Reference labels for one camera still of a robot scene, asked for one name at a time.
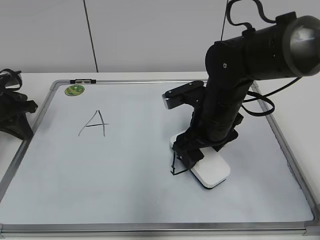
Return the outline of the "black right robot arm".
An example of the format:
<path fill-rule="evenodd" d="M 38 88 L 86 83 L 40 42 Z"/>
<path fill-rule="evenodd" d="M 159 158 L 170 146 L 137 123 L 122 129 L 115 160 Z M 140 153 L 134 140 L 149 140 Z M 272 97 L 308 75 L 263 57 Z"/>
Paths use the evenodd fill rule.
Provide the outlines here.
<path fill-rule="evenodd" d="M 273 26 L 216 41 L 205 55 L 207 82 L 192 81 L 163 94 L 168 109 L 193 107 L 189 128 L 173 143 L 186 170 L 204 158 L 202 149 L 219 151 L 238 137 L 239 110 L 254 81 L 313 76 L 320 71 L 320 21 L 289 12 Z"/>

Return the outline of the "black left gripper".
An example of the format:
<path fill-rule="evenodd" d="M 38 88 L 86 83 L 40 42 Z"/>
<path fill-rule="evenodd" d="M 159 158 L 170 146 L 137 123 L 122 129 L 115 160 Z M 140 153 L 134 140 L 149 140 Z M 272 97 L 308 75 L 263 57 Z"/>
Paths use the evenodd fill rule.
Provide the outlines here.
<path fill-rule="evenodd" d="M 30 140 L 34 132 L 27 120 L 26 113 L 35 113 L 38 105 L 34 100 L 28 100 L 25 94 L 10 91 L 0 91 L 0 131 L 20 140 Z"/>

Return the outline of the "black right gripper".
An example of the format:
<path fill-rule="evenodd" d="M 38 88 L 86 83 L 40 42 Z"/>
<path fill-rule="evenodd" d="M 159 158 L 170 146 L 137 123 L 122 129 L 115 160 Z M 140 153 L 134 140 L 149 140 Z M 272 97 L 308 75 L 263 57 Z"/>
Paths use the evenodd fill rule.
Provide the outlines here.
<path fill-rule="evenodd" d="M 184 166 L 183 171 L 188 171 L 204 158 L 200 149 L 212 147 L 219 152 L 234 141 L 239 136 L 235 127 L 243 120 L 239 113 L 243 101 L 242 95 L 204 94 L 199 107 L 194 108 L 190 127 L 173 144 L 172 171 L 176 159 Z"/>

